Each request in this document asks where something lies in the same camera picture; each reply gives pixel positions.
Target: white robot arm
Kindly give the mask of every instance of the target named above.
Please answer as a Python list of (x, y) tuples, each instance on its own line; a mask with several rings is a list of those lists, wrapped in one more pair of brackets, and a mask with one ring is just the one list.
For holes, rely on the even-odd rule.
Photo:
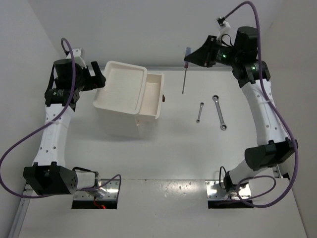
[[(54, 62), (49, 87), (45, 92), (46, 123), (53, 122), (44, 129), (42, 141), (33, 161), (33, 166), (25, 167), (23, 176), (38, 195), (73, 194), (77, 190), (89, 188), (98, 184), (97, 172), (86, 169), (67, 169), (64, 152), (68, 126), (74, 115), (79, 92), (105, 86), (105, 77), (100, 72), (97, 62), (92, 62), (96, 76), (90, 76), (89, 70), (82, 58), (82, 49), (73, 49), (76, 62), (76, 83), (71, 104), (56, 121), (53, 119), (65, 107), (69, 98), (71, 86), (71, 59)], [(56, 69), (57, 78), (53, 78)]]
[[(224, 18), (218, 18), (217, 21), (225, 28)], [(283, 163), (294, 153), (293, 143), (262, 92), (257, 60), (257, 37), (256, 28), (248, 26), (238, 29), (234, 46), (223, 45), (222, 41), (219, 41), (219, 36), (208, 36), (199, 49), (184, 59), (202, 67), (212, 67), (216, 63), (231, 66), (252, 112), (258, 146), (246, 149), (245, 159), (226, 173), (223, 183), (227, 191), (235, 189), (240, 181), (254, 177), (263, 169)], [(270, 73), (264, 61), (262, 66), (264, 88), (269, 94), (269, 101), (274, 104)]]

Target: screwdriver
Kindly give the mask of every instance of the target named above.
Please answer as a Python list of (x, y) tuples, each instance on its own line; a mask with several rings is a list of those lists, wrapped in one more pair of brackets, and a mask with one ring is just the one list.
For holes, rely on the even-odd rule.
[[(190, 47), (186, 47), (186, 53), (185, 53), (185, 57), (188, 56), (191, 52)], [(183, 83), (183, 92), (182, 94), (184, 94), (184, 89), (185, 89), (185, 80), (186, 80), (186, 73), (187, 73), (187, 69), (188, 69), (188, 62), (185, 61), (185, 76), (184, 76), (184, 83)]]

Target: combination wrench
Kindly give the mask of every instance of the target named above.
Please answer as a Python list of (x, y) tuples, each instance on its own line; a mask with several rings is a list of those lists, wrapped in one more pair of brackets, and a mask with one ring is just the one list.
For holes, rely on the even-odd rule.
[(226, 125), (226, 123), (224, 123), (223, 116), (222, 116), (222, 113), (221, 113), (221, 108), (220, 108), (220, 104), (219, 104), (219, 96), (218, 95), (213, 95), (212, 99), (213, 99), (214, 103), (216, 104), (218, 116), (219, 116), (219, 119), (220, 119), (220, 129), (221, 130), (227, 130), (227, 125)]
[(196, 120), (197, 123), (200, 122), (200, 115), (202, 114), (203, 106), (204, 106), (204, 103), (200, 103), (198, 118), (197, 118), (197, 120)]

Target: white plastic box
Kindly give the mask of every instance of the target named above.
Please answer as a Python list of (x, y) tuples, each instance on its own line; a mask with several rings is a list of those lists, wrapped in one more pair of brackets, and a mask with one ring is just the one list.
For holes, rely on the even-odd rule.
[(160, 114), (164, 75), (149, 74), (144, 67), (109, 61), (103, 72), (104, 88), (93, 102), (106, 133), (142, 137), (142, 124), (154, 122)]

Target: rectangular slot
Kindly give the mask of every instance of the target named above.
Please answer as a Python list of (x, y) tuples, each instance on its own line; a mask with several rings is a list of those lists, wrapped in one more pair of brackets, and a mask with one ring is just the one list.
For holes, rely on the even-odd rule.
[(226, 209), (226, 208), (254, 208), (250, 207), (243, 202), (236, 201), (208, 201), (209, 209)]
[(115, 201), (96, 201), (96, 204), (100, 207), (96, 206), (94, 201), (73, 201), (71, 209), (102, 209), (102, 205), (105, 206), (105, 210), (117, 209)]

